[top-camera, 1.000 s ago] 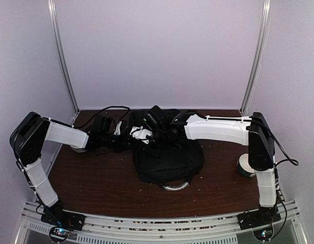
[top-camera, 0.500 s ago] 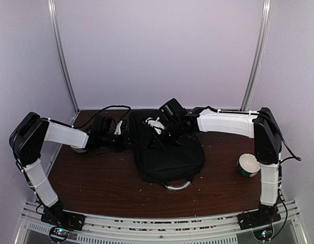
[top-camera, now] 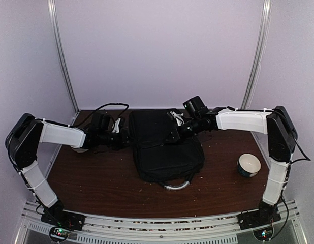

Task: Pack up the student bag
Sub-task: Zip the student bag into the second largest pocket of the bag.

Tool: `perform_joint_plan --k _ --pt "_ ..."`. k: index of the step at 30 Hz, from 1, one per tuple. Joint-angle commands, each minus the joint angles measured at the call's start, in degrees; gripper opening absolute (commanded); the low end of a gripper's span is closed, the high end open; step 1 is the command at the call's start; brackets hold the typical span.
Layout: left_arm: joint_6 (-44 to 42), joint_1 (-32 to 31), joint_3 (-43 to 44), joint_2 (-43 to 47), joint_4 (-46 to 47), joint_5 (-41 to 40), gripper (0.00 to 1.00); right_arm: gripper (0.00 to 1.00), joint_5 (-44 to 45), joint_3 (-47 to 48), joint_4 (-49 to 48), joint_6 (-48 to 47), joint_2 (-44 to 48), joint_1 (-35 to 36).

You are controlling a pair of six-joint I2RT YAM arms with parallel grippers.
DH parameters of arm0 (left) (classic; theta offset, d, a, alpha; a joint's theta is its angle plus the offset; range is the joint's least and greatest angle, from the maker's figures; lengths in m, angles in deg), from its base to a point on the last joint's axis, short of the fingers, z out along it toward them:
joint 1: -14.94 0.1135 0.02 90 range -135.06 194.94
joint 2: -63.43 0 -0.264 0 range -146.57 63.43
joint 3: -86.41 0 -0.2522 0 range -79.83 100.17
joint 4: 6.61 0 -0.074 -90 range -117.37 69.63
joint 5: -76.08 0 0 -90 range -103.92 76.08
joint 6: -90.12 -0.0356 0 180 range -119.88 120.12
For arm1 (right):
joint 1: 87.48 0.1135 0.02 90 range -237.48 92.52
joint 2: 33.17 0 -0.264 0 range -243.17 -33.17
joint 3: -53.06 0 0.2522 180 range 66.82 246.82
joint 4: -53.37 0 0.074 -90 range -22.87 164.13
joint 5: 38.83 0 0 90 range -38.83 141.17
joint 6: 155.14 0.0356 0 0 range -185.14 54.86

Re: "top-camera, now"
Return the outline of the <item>black student backpack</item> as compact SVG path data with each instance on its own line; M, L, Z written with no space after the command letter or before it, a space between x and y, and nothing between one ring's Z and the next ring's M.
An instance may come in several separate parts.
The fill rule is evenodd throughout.
M178 126L186 122L184 113L176 108L141 109L129 114L129 134L133 159L139 177L157 183L168 191L179 191L191 184L204 166L205 156L195 137L163 144L168 135L166 113L178 113Z

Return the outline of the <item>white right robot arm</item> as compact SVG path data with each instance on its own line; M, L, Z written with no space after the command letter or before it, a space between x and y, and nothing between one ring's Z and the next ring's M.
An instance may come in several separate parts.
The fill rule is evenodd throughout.
M216 107L190 114L186 119L173 109L166 113L172 129L167 143L175 143L202 131L240 130L267 135L270 170L266 188L255 213L258 224L266 224L274 217L284 189L289 181L295 148L299 148L297 131L283 106L274 109L241 110L233 107Z

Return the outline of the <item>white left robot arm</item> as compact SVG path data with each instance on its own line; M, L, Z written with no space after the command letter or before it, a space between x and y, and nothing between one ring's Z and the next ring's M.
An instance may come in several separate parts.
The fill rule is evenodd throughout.
M78 153L99 146L120 150L131 141L124 123L124 117L112 120L110 115L99 112L71 125L24 113L9 132L5 140L8 157L55 225L64 225L68 218L63 203L39 165L42 145L69 146Z

